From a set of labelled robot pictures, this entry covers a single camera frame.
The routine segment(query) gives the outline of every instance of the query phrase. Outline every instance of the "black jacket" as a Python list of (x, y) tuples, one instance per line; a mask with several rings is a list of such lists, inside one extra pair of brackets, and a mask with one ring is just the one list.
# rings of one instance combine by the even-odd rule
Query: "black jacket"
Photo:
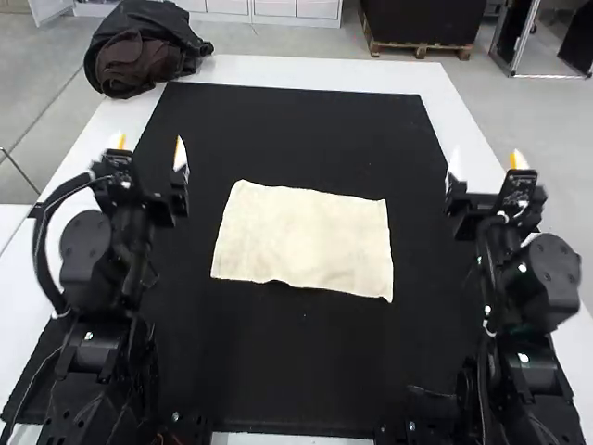
[(99, 93), (128, 98), (193, 74), (214, 51), (189, 27), (189, 13), (171, 2), (123, 0), (96, 30), (84, 73)]

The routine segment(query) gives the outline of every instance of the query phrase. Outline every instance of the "cream towel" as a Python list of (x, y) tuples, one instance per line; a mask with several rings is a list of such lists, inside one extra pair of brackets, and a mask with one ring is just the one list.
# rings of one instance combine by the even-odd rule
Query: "cream towel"
[(385, 200), (239, 181), (224, 209), (211, 276), (279, 280), (391, 302)]

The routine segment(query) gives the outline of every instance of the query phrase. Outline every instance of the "black rubber mat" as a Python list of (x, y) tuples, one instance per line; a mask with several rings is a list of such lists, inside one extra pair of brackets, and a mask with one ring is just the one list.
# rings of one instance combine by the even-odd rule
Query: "black rubber mat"
[[(222, 429), (365, 436), (402, 414), (408, 384), (454, 389), (481, 304), (461, 292), (473, 247), (453, 240), (442, 213), (447, 163), (419, 96), (170, 83), (137, 148), (154, 190), (177, 134), (191, 217), (158, 233), (161, 279), (143, 307), (158, 325), (164, 416), (199, 410)], [(241, 179), (385, 198), (393, 303), (211, 279)], [(51, 352), (46, 343), (35, 354)], [(37, 394), (28, 411), (44, 403)]]

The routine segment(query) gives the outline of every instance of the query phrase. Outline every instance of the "white cabinet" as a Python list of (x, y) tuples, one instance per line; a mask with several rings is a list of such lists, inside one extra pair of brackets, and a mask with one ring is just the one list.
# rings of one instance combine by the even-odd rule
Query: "white cabinet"
[(206, 0), (174, 0), (174, 3), (189, 12), (206, 12)]
[(206, 10), (220, 14), (249, 14), (247, 0), (206, 0)]
[[(37, 23), (74, 7), (75, 16), (105, 17), (115, 2), (29, 0)], [(339, 28), (343, 0), (173, 0), (190, 13), (190, 20)]]
[(254, 0), (253, 13), (258, 16), (296, 17), (297, 0)]
[(296, 0), (296, 16), (307, 19), (338, 19), (338, 0)]

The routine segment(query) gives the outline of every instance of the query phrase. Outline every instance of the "gray floor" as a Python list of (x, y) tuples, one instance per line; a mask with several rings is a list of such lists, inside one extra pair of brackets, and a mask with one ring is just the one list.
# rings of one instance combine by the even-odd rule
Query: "gray floor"
[[(339, 30), (270, 25), (193, 23), (219, 54), (370, 58), (356, 8), (348, 2)], [(43, 188), (101, 100), (80, 71), (97, 19), (61, 18), (36, 30), (30, 16), (0, 15), (0, 146)], [(484, 26), (472, 61), (429, 53), (441, 62), (503, 165), (521, 149), (537, 168), (550, 199), (544, 228), (565, 237), (584, 258), (582, 295), (593, 309), (593, 81), (507, 79), (487, 55), (492, 27)], [(534, 41), (549, 52), (549, 35)], [(554, 70), (537, 59), (526, 70)], [(409, 52), (385, 59), (413, 60)], [(32, 203), (35, 191), (7, 161), (0, 164), (0, 202)]]

